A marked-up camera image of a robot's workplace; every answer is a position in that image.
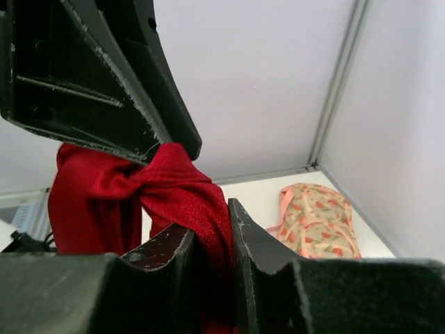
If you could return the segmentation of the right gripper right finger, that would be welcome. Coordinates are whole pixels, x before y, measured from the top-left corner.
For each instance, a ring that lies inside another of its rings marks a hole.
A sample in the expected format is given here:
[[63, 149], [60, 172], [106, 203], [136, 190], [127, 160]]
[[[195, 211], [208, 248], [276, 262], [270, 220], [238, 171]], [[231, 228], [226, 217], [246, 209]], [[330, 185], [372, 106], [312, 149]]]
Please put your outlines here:
[[228, 202], [237, 333], [443, 333], [444, 265], [308, 260]]

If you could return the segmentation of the pink floral mesh laundry bag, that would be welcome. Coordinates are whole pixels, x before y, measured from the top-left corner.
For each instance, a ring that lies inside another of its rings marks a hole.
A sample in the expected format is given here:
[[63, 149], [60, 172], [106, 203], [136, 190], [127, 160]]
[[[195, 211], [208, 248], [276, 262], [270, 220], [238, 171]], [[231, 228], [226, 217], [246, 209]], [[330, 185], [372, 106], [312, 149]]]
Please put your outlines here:
[[320, 184], [297, 183], [279, 194], [277, 225], [267, 229], [298, 255], [309, 259], [359, 259], [351, 204]]

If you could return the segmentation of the red bra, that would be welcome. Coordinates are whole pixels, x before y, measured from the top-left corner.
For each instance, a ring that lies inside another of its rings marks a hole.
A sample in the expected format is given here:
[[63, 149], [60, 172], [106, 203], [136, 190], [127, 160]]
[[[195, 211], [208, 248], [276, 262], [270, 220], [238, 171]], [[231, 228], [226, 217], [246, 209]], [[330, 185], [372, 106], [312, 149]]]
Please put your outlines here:
[[125, 254], [141, 244], [142, 215], [151, 235], [177, 224], [199, 246], [202, 333], [232, 333], [235, 293], [232, 226], [222, 189], [194, 167], [178, 143], [153, 160], [129, 160], [71, 144], [60, 146], [48, 199], [56, 248], [62, 254]]

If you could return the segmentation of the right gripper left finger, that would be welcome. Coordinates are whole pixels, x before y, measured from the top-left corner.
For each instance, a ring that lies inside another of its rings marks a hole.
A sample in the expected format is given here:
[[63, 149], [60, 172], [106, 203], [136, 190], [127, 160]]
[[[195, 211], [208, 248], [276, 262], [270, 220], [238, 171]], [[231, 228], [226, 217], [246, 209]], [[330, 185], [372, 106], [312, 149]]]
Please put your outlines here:
[[195, 235], [171, 225], [123, 256], [4, 253], [2, 333], [197, 333]]

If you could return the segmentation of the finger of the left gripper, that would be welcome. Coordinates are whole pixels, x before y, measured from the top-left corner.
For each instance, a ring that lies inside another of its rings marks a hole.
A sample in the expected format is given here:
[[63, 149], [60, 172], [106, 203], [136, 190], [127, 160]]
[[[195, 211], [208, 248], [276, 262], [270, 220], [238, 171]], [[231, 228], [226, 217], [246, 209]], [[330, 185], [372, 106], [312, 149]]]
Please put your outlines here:
[[94, 1], [1, 2], [1, 117], [28, 132], [148, 163], [152, 103]]
[[104, 1], [100, 10], [125, 58], [154, 104], [175, 143], [191, 160], [202, 139], [177, 89], [156, 30], [153, 1]]

